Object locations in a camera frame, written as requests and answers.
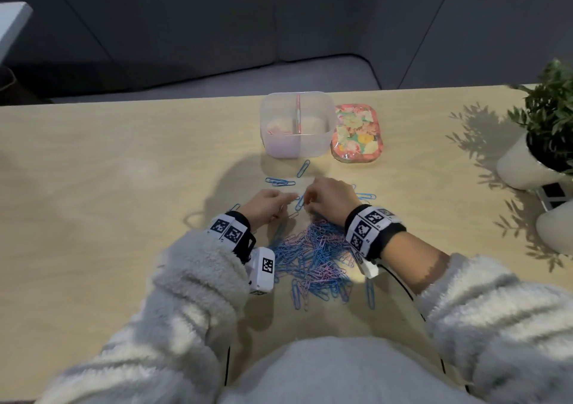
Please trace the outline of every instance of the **white sensor device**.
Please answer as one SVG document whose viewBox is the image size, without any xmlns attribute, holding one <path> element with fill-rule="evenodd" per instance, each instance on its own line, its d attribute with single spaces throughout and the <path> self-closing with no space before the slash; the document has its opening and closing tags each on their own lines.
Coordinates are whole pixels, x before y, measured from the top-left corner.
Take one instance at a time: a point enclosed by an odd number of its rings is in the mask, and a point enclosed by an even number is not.
<svg viewBox="0 0 573 404">
<path fill-rule="evenodd" d="M 249 275 L 251 294 L 263 295 L 273 290 L 275 285 L 275 253 L 271 249 L 266 247 L 253 249 L 245 268 Z"/>
</svg>

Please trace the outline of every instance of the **green leaves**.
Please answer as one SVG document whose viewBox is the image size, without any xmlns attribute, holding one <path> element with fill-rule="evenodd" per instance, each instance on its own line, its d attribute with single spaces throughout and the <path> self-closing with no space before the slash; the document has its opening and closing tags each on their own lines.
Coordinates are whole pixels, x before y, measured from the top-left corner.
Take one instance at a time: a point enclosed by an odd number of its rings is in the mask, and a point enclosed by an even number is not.
<svg viewBox="0 0 573 404">
<path fill-rule="evenodd" d="M 539 76 L 534 89 L 510 85 L 527 93 L 525 109 L 513 107 L 508 117 L 537 137 L 544 152 L 550 152 L 572 166 L 573 174 L 573 72 L 557 59 Z"/>
</svg>

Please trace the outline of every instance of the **sleeve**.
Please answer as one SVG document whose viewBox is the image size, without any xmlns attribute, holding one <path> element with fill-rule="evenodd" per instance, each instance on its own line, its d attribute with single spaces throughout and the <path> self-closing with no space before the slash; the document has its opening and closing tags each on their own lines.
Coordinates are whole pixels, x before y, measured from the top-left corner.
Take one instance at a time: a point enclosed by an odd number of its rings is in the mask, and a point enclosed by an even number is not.
<svg viewBox="0 0 573 404">
<path fill-rule="evenodd" d="M 140 312 L 97 357 L 63 372 L 38 403 L 214 402 L 218 356 L 249 290 L 232 250 L 209 230 L 186 233 L 160 255 Z"/>
<path fill-rule="evenodd" d="M 491 258 L 454 254 L 416 303 L 442 357 L 488 403 L 571 401 L 570 293 L 521 282 Z"/>
</svg>

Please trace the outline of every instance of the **floor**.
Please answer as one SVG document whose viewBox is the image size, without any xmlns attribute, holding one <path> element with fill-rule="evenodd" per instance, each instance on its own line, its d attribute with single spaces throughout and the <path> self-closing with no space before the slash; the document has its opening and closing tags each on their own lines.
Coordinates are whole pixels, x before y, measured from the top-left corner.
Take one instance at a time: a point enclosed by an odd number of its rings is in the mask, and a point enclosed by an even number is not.
<svg viewBox="0 0 573 404">
<path fill-rule="evenodd" d="M 55 103 L 267 95 L 273 92 L 379 90 L 370 64 L 354 55 L 256 67 L 139 92 L 54 98 Z"/>
</svg>

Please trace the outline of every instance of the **black and white tag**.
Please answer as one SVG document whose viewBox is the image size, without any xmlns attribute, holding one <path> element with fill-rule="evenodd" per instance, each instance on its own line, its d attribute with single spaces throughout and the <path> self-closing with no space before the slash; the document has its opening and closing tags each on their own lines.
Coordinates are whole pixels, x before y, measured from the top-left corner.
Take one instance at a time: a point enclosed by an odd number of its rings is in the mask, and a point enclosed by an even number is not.
<svg viewBox="0 0 573 404">
<path fill-rule="evenodd" d="M 233 250 L 247 232 L 247 227 L 230 215 L 221 214 L 211 221 L 206 232 L 212 237 L 217 237 L 225 247 Z"/>
<path fill-rule="evenodd" d="M 370 245 L 378 234 L 392 223 L 402 221 L 393 213 L 379 206 L 369 206 L 356 214 L 348 227 L 346 241 L 363 257 L 368 255 Z"/>
</svg>

